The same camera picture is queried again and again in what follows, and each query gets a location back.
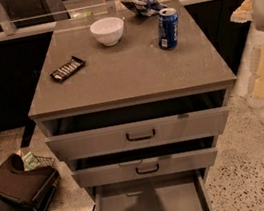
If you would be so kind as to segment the grey drawer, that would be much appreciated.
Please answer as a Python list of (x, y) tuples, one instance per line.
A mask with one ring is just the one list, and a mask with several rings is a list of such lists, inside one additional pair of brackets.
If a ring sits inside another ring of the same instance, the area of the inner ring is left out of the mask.
[(219, 134), (228, 113), (218, 93), (194, 94), (60, 119), (46, 144), (59, 160), (119, 153)]
[(217, 156), (212, 140), (198, 138), (85, 158), (74, 168), (72, 177), (87, 188), (206, 168)]
[(197, 170), (99, 186), (96, 211), (213, 211)]

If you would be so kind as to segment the grey drawer cabinet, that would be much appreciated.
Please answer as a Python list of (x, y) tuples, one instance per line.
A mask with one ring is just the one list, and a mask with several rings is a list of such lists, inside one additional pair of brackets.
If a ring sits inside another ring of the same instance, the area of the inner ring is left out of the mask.
[[(92, 36), (90, 18), (56, 25), (29, 111), (46, 140), (60, 119), (81, 114), (212, 92), (227, 106), (234, 73), (189, 12), (180, 11), (173, 50), (159, 47), (155, 17), (128, 11), (121, 17), (123, 37), (109, 47)], [(86, 61), (82, 69), (61, 83), (53, 80), (50, 73), (72, 56)], [(62, 162), (73, 171), (85, 158)]]

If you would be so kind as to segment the blue soda can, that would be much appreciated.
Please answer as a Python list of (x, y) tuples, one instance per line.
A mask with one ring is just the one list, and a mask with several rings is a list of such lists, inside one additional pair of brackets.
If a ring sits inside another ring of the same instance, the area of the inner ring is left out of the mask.
[(169, 7), (159, 11), (158, 31), (159, 47), (173, 49), (178, 44), (178, 13), (176, 9)]

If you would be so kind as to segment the blue chip bag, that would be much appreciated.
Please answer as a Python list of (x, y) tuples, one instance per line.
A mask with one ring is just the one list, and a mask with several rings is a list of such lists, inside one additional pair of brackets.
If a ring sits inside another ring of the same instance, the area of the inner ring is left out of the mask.
[(121, 4), (141, 17), (156, 15), (160, 10), (167, 8), (165, 4), (156, 0), (121, 0)]

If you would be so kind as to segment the white bowl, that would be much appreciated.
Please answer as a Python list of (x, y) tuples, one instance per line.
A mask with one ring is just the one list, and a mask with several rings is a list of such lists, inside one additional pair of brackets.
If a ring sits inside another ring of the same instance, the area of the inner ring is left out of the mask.
[(124, 23), (119, 17), (101, 18), (92, 23), (90, 31), (99, 43), (115, 45), (123, 35)]

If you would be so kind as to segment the black snack bar packet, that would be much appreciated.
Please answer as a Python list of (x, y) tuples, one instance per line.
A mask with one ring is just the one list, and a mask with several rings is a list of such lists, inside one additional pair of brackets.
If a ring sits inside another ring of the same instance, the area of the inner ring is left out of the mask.
[(58, 83), (61, 83), (82, 69), (85, 63), (86, 61), (72, 56), (70, 61), (50, 73), (50, 77)]

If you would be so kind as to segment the black device on stand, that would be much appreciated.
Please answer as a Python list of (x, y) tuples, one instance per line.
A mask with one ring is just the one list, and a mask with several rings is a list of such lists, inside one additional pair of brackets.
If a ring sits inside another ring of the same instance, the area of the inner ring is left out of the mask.
[(59, 172), (54, 167), (26, 171), (22, 158), (10, 154), (0, 164), (0, 200), (37, 209), (58, 178)]

